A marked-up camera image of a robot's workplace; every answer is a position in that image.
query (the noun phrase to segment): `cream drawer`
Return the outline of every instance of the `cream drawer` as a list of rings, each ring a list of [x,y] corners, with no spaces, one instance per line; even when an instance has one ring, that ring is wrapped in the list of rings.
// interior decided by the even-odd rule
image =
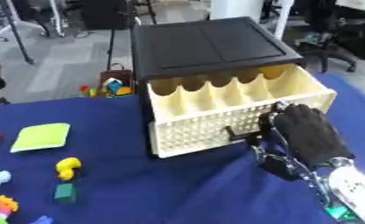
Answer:
[[[147,85],[155,118],[149,125],[151,146],[160,158],[232,144],[226,126],[237,134],[258,131],[258,117],[276,102],[304,103],[327,112],[336,96],[296,65],[152,80]]]

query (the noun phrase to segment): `chair wheel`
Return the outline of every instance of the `chair wheel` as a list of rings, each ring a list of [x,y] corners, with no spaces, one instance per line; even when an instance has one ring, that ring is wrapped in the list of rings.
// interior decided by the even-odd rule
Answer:
[[[347,69],[347,72],[349,73],[354,73],[356,71],[356,66],[350,66],[348,69]]]
[[[9,42],[9,39],[8,39],[8,38],[0,37],[0,39],[1,39],[3,42]]]
[[[50,32],[49,31],[43,31],[40,33],[40,36],[45,37],[45,38],[49,38],[50,37]]]

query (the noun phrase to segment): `toy block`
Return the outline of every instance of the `toy block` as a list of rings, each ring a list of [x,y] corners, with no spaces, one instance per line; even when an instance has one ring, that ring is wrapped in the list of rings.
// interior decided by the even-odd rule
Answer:
[[[74,185],[69,184],[59,184],[55,190],[54,199],[61,204],[70,204],[76,201],[76,190]]]

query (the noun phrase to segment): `black cabinet lid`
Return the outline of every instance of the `black cabinet lid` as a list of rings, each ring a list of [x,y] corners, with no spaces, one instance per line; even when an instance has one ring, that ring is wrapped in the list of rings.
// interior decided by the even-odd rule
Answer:
[[[138,26],[132,43],[138,81],[303,63],[299,54],[248,17]]]

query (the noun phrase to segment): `robotic hand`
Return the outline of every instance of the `robotic hand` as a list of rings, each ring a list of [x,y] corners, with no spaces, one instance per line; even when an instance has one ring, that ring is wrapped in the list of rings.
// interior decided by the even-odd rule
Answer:
[[[365,223],[365,176],[337,130],[317,109],[278,103],[247,141],[267,172],[303,179],[338,221]]]

